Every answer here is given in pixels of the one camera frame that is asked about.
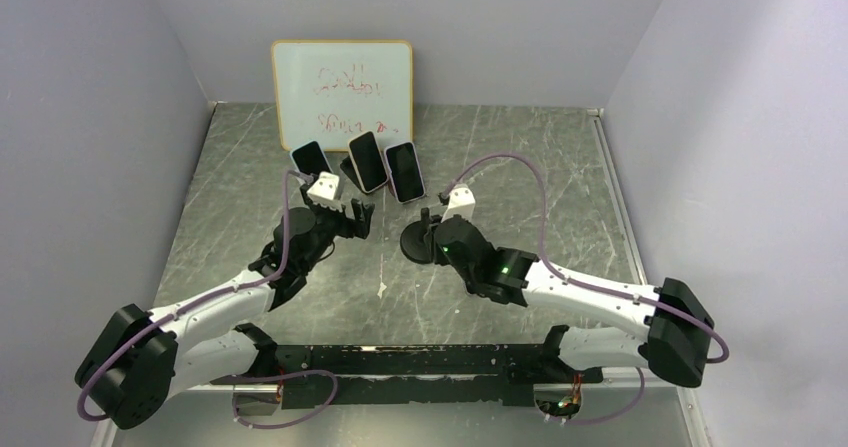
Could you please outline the phone with beige case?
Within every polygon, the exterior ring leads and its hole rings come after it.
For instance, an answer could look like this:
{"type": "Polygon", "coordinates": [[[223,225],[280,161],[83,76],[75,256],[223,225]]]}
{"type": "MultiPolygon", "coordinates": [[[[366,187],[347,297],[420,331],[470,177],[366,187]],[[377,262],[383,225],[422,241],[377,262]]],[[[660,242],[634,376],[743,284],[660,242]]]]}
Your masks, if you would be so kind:
{"type": "Polygon", "coordinates": [[[388,182],[381,150],[373,132],[366,131],[348,142],[348,154],[361,190],[370,194],[388,182]]]}

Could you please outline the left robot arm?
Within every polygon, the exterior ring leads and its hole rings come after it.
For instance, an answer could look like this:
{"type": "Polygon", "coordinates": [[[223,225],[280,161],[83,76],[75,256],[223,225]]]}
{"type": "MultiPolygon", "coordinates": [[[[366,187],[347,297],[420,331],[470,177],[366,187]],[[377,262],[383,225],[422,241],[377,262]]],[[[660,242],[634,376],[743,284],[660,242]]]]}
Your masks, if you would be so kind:
{"type": "Polygon", "coordinates": [[[258,318],[292,300],[337,238],[368,237],[375,206],[301,189],[258,258],[234,278],[176,303],[115,311],[75,375],[77,410],[131,429],[167,400],[210,381],[266,382],[286,374],[258,318]]]}

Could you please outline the phone with blue case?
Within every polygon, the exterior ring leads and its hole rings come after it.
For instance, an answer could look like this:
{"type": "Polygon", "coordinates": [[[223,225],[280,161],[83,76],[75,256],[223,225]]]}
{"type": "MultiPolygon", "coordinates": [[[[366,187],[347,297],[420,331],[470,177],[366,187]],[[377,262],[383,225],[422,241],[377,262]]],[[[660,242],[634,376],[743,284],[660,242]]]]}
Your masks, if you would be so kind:
{"type": "Polygon", "coordinates": [[[324,150],[315,140],[292,149],[290,157],[302,174],[320,176],[322,173],[333,173],[324,150]]]}

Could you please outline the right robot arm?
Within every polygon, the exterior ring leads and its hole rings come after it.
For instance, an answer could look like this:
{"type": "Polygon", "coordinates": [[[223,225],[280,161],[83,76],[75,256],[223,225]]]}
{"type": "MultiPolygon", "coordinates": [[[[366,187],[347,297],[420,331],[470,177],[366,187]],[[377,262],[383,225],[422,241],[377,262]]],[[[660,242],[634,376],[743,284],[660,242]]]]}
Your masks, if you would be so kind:
{"type": "Polygon", "coordinates": [[[679,387],[701,386],[714,321],[686,283],[622,283],[547,265],[531,252],[495,247],[459,216],[437,226],[432,239],[440,260],[456,270],[471,295],[503,305],[559,308],[600,322],[598,328],[551,329],[539,356],[548,379],[634,367],[679,387]]]}

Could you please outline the phone with lilac case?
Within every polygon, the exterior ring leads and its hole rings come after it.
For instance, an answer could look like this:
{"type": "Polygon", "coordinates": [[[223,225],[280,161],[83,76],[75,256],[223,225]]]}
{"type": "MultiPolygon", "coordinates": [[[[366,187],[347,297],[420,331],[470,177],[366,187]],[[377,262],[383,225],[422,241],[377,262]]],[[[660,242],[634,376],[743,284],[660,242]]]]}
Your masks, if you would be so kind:
{"type": "Polygon", "coordinates": [[[384,150],[391,191],[400,203],[425,195],[425,186],[416,148],[412,142],[389,146],[384,150]]]}

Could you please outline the black round base phone holder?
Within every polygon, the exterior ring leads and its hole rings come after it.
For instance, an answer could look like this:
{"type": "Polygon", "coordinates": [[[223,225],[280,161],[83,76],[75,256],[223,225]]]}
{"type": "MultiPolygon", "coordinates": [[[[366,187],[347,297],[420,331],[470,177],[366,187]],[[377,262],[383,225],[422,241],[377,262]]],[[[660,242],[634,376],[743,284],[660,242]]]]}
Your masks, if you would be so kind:
{"type": "Polygon", "coordinates": [[[404,228],[399,245],[401,252],[408,260],[422,265],[436,262],[437,252],[433,234],[441,223],[441,219],[440,215],[433,215],[429,208],[424,207],[420,210],[419,219],[404,228]]]}

